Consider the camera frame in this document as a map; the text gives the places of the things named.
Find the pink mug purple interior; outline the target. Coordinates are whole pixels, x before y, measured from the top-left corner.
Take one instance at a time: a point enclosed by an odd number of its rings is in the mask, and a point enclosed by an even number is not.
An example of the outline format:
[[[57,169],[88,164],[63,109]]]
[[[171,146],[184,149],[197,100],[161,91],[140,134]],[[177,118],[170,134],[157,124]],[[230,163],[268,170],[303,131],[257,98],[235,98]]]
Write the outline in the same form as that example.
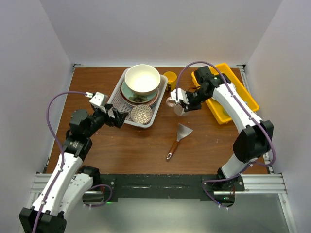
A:
[[[182,112],[182,109],[181,109],[181,106],[180,105],[173,105],[171,102],[170,102],[171,98],[168,97],[166,99],[166,104],[169,106],[169,107],[172,107],[174,109],[174,112],[180,116],[180,117],[185,117],[188,112]]]

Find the white perforated plastic basket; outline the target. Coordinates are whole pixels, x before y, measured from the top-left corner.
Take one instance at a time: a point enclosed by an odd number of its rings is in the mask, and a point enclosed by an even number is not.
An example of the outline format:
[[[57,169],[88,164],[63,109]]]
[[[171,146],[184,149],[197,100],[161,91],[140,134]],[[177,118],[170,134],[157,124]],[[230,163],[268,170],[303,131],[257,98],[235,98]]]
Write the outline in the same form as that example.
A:
[[[158,92],[158,98],[155,101],[155,104],[152,108],[153,111],[153,115],[151,117],[151,120],[145,124],[138,124],[136,122],[134,122],[131,119],[131,111],[133,109],[133,107],[131,107],[128,103],[126,103],[125,99],[121,96],[121,84],[124,81],[125,78],[125,74],[128,71],[129,68],[127,68],[123,74],[121,75],[118,83],[116,84],[109,100],[107,101],[107,103],[112,104],[113,107],[115,107],[119,112],[128,112],[129,115],[126,117],[124,124],[128,124],[128,125],[132,125],[132,126],[136,126],[136,127],[140,127],[140,128],[149,128],[152,126],[155,117],[157,115],[157,112],[159,110],[159,107],[161,105],[163,96],[165,94],[166,91],[166,86],[168,84],[168,78],[165,75],[160,75],[161,76],[161,81],[160,81],[160,85],[159,85],[159,92]]]

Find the dark red rimmed plate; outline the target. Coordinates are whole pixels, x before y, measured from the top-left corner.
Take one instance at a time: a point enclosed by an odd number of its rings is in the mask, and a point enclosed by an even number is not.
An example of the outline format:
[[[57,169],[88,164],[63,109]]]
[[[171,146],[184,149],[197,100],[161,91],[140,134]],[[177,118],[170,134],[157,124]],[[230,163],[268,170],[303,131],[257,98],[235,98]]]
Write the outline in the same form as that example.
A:
[[[121,92],[121,96],[123,98],[130,98],[132,96],[141,96],[141,95],[138,95],[136,93],[132,93],[132,94],[127,94],[127,95],[124,95],[123,92]],[[157,97],[158,96],[158,90],[156,90],[155,92],[151,93],[150,95],[147,95],[146,97],[150,100],[151,98],[154,98],[154,97]]]

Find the mint green flower plate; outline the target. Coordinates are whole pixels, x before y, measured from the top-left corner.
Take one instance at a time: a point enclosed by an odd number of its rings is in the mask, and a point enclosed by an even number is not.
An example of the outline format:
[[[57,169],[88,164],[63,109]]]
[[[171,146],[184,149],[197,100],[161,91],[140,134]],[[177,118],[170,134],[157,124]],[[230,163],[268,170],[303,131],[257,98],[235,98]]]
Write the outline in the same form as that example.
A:
[[[157,90],[152,92],[149,95],[139,95],[134,93],[125,83],[125,81],[121,84],[121,94],[125,97],[126,100],[132,103],[146,103],[151,101],[157,96]]]

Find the small brown patterned bowl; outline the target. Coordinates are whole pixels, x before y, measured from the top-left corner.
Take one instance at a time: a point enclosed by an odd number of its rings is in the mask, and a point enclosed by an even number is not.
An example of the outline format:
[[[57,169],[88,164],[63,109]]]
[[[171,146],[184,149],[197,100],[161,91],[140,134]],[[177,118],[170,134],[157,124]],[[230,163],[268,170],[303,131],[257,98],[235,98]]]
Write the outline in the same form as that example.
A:
[[[138,124],[148,123],[153,116],[152,109],[147,105],[137,105],[130,113],[131,119]]]

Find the pink polka dot plate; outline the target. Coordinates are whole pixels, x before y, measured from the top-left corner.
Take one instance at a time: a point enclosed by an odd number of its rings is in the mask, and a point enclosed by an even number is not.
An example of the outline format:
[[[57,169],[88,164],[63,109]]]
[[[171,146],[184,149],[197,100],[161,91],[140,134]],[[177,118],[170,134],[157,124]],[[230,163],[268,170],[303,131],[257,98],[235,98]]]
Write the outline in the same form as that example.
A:
[[[147,105],[149,107],[152,107],[156,103],[157,97],[151,98],[149,100],[146,96],[132,96],[128,99],[124,98],[124,100],[132,107],[138,105]]]

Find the white bowl patterned inside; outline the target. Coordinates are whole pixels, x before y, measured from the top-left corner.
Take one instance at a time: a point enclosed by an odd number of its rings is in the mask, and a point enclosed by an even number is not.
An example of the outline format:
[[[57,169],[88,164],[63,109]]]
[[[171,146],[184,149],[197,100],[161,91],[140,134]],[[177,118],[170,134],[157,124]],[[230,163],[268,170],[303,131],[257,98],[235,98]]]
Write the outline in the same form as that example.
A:
[[[149,95],[158,88],[161,76],[153,66],[139,64],[126,71],[124,81],[134,93]]]

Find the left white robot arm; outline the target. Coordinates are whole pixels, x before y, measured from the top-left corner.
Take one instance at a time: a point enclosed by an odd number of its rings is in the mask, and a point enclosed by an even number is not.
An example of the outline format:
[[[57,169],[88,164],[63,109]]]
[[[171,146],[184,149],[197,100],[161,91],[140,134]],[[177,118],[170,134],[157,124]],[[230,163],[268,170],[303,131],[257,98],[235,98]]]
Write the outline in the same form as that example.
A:
[[[45,188],[32,204],[23,208],[19,220],[26,233],[62,233],[74,206],[88,190],[101,187],[99,169],[83,166],[91,146],[91,136],[103,125],[120,128],[128,113],[119,112],[111,104],[71,114],[66,140],[61,147],[57,165]]]

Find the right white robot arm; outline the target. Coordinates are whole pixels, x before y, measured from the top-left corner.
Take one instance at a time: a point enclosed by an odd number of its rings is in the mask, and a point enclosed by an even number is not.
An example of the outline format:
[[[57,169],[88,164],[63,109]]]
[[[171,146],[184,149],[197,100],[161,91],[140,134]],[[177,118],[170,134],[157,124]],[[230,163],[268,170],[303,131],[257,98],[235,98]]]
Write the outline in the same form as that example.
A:
[[[271,152],[273,157],[269,165],[275,162],[276,149],[272,143],[274,126],[271,121],[264,121],[256,115],[238,94],[241,90],[244,96],[250,96],[226,63],[212,65],[204,62],[204,67],[194,72],[194,79],[197,84],[194,92],[176,87],[169,99],[174,106],[181,107],[182,113],[199,110],[203,102],[214,99],[234,122],[239,135],[233,144],[233,155],[220,167],[217,179],[210,180],[219,189],[227,191],[233,186],[233,179],[255,164],[262,155]]]

